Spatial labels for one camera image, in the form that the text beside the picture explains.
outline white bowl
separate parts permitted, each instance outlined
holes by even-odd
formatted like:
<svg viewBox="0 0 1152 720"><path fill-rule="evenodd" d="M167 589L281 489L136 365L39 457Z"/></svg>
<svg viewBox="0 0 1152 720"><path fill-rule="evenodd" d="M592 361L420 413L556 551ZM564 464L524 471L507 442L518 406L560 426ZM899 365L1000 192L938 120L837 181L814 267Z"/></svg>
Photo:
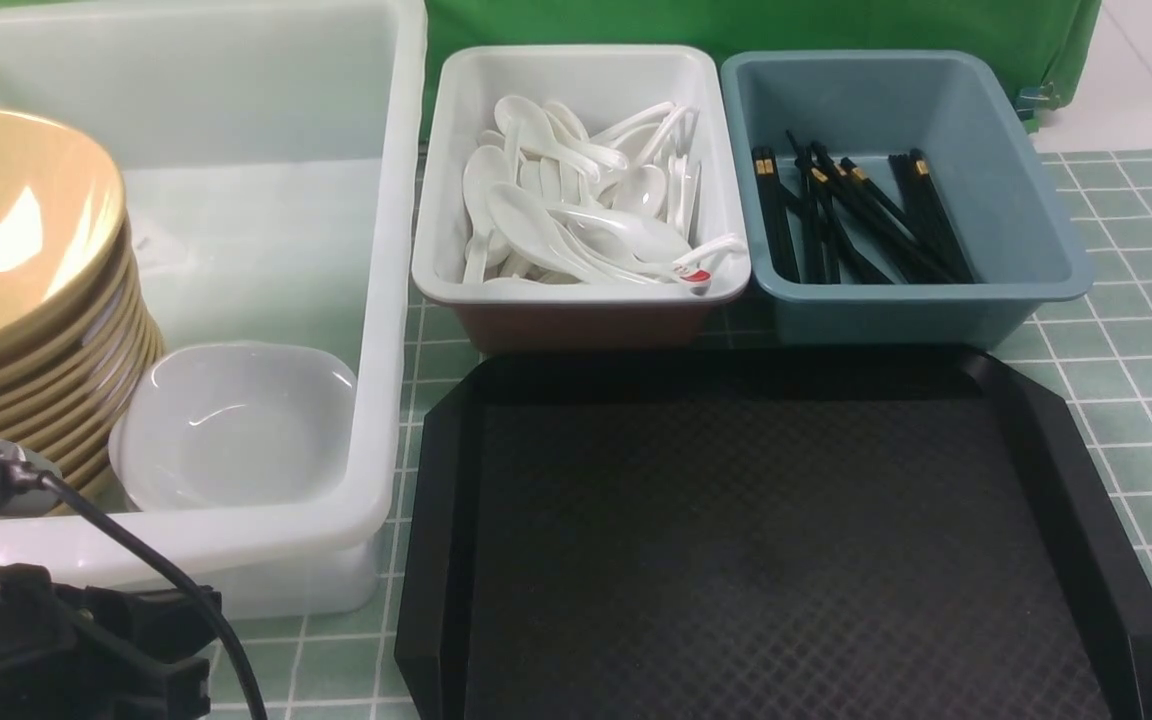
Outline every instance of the white bowl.
<svg viewBox="0 0 1152 720"><path fill-rule="evenodd" d="M344 478L355 384L314 348L187 347L142 379L109 463L145 511L314 500Z"/></svg>

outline black cable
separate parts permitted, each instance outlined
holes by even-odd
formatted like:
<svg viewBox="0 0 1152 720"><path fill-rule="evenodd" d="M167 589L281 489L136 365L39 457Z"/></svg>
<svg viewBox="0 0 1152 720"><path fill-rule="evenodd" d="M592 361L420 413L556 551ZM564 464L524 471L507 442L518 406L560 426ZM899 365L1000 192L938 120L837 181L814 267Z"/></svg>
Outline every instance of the black cable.
<svg viewBox="0 0 1152 720"><path fill-rule="evenodd" d="M207 600L206 594L202 592L202 588L198 588L198 584L189 578L189 575L185 575L184 570L179 569L170 560L147 546L141 538L127 532L123 525L115 523L100 507L92 505L85 497L78 495L76 488L69 487L68 484L56 478L55 475L40 471L38 473L38 483L47 491L54 493L55 497L59 497L61 502L68 505L70 509L81 515L88 523L94 525L97 530L106 533L106 536L120 544L120 546L126 547L132 555L141 558L142 562L145 562L156 573L162 575L180 592L187 593L187 596L191 597L200 606L202 615L207 621L207 626L211 626L212 632L215 632L215 636L220 638L220 644L225 647L225 653L229 655L229 661L234 664L234 674L238 675L238 687L243 689L243 700L247 700L248 714L251 714L252 720L268 720L270 715L265 712L265 700L262 700L260 688L256 684L256 673L252 670L251 662L247 660L247 652L243 651L243 644L238 642L238 635L234 632L233 626L229 626L229 621L225 620L225 615L220 614L215 605L212 605L211 600Z"/></svg>

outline tray rim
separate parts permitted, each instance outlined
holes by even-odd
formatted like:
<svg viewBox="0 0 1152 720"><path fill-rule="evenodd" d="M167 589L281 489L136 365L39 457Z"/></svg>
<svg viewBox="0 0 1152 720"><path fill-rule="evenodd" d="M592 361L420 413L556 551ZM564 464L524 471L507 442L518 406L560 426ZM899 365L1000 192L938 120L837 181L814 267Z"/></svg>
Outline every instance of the tray rim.
<svg viewBox="0 0 1152 720"><path fill-rule="evenodd" d="M964 346L756 348L756 350L637 351L499 356L485 361L425 416L407 579L394 659L420 717L465 714L468 635L473 588L473 535L480 426L486 406L543 402L540 386L559 388L558 404L598 404L616 393L654 393L649 401L703 395L664 386L668 369L774 365L781 382L810 396L819 382L795 381L794 370L872 370L935 379L950 397L984 397L1000 407L1000 430L1066 605L1115 719L1152 719L1152 585L1135 555L1100 475L1064 401L995 357ZM627 373L627 367L639 372ZM737 377L735 381L749 378ZM872 382L849 388L863 391ZM892 397L909 397L909 382ZM874 400L873 396L856 396ZM1043 473L1059 479L1038 483ZM461 478L471 478L462 483Z"/></svg>

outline plastic bin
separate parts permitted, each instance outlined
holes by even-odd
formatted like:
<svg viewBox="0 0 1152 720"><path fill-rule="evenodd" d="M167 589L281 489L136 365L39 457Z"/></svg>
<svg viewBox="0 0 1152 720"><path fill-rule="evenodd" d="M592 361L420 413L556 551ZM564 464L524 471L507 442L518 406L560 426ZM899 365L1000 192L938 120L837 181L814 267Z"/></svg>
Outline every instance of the plastic bin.
<svg viewBox="0 0 1152 720"><path fill-rule="evenodd" d="M988 350L1044 302L1075 300L1092 265L1015 109L980 60L950 51L746 53L722 68L723 100L755 276L788 344L968 343ZM799 285L772 268L751 149L776 151L797 192L790 143L849 156L899 197L887 156L922 149L978 285ZM801 251L801 232L790 218ZM849 233L864 255L859 228Z"/></svg>
<svg viewBox="0 0 1152 720"><path fill-rule="evenodd" d="M473 47L452 55L439 81L412 278L429 300L456 311L475 347L488 354L573 348L664 347L691 342L714 306L749 283L749 256L727 255L707 295L682 286L462 285L470 219L461 176L477 137L495 128L500 97L559 100L589 131L661 101L699 109L691 156L700 158L696 237L745 234L713 60L691 47L570 45Z"/></svg>
<svg viewBox="0 0 1152 720"><path fill-rule="evenodd" d="M346 477L327 497L116 516L220 589L227 615L348 611L378 584L372 537L397 456L424 54L419 0L0 10L0 106L109 147L127 179L143 291L169 346L287 342L357 369ZM162 584L78 518L0 520L0 564L10 562L77 585Z"/></svg>

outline stack of bowls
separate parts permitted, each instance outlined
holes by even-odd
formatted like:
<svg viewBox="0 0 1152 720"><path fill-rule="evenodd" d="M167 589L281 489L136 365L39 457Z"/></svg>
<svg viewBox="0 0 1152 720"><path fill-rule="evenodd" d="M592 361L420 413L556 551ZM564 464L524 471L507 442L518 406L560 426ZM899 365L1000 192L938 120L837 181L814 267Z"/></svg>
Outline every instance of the stack of bowls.
<svg viewBox="0 0 1152 720"><path fill-rule="evenodd" d="M0 109L0 439L96 497L109 429L162 353L109 152Z"/></svg>

